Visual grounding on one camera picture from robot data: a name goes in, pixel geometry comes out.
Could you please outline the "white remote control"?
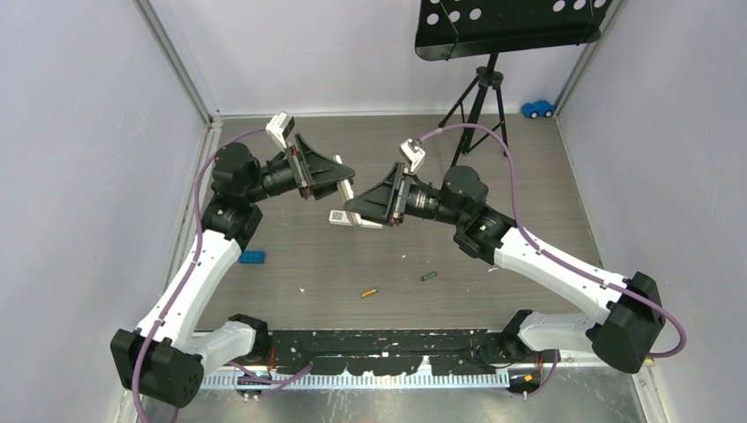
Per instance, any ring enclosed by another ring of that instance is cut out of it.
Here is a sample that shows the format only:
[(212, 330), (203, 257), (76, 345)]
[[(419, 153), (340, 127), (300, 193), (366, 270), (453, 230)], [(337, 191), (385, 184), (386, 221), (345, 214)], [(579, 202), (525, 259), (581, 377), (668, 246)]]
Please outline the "white remote control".
[(348, 178), (348, 179), (338, 182), (337, 191), (340, 193), (343, 199), (343, 204), (351, 200), (354, 197), (352, 187), (351, 187), (351, 179)]
[(362, 219), (357, 213), (339, 210), (332, 210), (329, 213), (329, 223), (336, 226), (361, 227), (366, 229), (383, 228), (382, 224)]

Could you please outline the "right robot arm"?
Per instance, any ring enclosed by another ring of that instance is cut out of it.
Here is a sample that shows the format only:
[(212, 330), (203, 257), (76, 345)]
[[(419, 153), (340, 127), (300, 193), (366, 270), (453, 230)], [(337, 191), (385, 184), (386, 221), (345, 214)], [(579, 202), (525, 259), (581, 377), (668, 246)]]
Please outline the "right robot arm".
[(384, 226), (407, 216), (454, 227), (467, 256), (513, 271), (571, 302), (576, 314), (518, 311), (499, 335), (514, 361), (534, 353), (593, 353), (610, 367), (636, 374), (665, 324), (656, 282), (642, 272), (627, 278), (605, 271), (536, 238), (486, 203), (489, 190), (471, 167), (451, 167), (439, 188), (395, 163), (388, 175), (344, 209)]

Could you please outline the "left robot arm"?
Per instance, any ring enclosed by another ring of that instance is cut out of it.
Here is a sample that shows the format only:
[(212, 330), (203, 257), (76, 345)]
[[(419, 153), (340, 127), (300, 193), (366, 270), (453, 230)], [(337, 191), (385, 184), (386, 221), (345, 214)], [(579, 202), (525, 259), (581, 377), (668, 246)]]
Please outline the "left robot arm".
[(185, 261), (137, 327), (118, 330), (110, 343), (117, 374), (140, 413), (145, 397), (180, 410), (196, 396), (206, 375), (239, 358), (258, 365), (269, 357), (270, 335), (263, 320), (233, 315), (201, 337), (195, 334), (196, 325), (259, 227), (260, 202), (290, 191), (319, 200), (355, 175), (300, 134), (265, 163), (234, 141), (220, 147), (206, 167), (213, 196), (206, 207), (195, 207), (196, 236)]

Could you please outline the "orange battery lower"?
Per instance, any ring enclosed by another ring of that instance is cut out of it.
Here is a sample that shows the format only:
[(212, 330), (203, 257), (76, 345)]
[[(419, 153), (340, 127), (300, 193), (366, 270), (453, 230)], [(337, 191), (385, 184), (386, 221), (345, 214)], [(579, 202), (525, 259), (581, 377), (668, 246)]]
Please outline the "orange battery lower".
[(360, 297), (361, 297), (361, 298), (367, 298), (367, 297), (369, 297), (369, 296), (371, 296), (371, 295), (373, 295), (373, 294), (376, 294), (376, 293), (378, 293), (378, 292), (379, 292), (379, 290), (378, 290), (377, 288), (373, 288), (373, 289), (370, 289), (370, 290), (368, 290), (368, 291), (365, 291), (365, 292), (363, 292), (363, 293), (362, 293), (362, 294), (360, 295)]

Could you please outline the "green battery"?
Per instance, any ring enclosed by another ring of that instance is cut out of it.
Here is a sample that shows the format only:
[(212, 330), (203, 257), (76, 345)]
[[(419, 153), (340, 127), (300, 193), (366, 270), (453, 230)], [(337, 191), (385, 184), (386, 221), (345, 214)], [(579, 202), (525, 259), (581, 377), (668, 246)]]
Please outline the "green battery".
[(437, 271), (431, 271), (431, 272), (428, 272), (425, 275), (421, 276), (420, 280), (421, 281), (427, 281), (429, 279), (435, 278), (437, 275), (438, 275)]

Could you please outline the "blue toy brick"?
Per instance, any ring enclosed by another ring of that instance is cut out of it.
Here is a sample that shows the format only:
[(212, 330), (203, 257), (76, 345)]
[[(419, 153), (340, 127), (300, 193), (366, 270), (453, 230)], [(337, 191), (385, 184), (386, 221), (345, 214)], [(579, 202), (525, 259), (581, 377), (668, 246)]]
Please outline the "blue toy brick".
[(266, 253), (262, 250), (246, 250), (240, 253), (238, 262), (241, 264), (264, 264)]

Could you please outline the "black music stand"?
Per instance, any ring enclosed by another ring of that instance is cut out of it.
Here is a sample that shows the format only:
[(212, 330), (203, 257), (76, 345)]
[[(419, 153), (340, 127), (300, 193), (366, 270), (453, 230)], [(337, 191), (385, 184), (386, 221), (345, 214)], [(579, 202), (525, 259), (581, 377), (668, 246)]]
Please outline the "black music stand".
[(600, 39), (609, 1), (423, 1), (415, 32), (416, 55), (428, 62), (486, 56), (467, 88), (439, 123), (454, 114), (466, 124), (455, 150), (460, 159), (483, 143), (471, 125), (478, 122), (488, 92), (495, 93), (495, 130), (507, 133), (503, 103), (504, 76), (499, 55), (515, 51), (589, 44)]

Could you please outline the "blue toy car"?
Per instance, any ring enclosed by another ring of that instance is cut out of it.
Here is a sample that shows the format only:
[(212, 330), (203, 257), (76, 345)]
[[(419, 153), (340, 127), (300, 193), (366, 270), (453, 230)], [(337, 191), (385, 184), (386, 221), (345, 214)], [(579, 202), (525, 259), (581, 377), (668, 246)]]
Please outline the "blue toy car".
[(547, 100), (538, 100), (523, 104), (521, 106), (521, 113), (529, 119), (536, 119), (538, 117), (550, 118), (555, 115), (555, 107)]

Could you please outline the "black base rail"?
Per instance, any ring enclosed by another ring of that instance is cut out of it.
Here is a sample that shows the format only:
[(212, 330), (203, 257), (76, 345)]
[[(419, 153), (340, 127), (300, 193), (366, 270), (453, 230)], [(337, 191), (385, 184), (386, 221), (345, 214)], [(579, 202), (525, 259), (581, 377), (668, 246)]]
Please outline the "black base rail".
[(413, 375), (429, 367), (433, 375), (488, 375), (512, 365), (557, 365), (559, 351), (533, 351), (510, 330), (271, 330), (258, 352), (233, 359), (243, 367), (295, 375)]

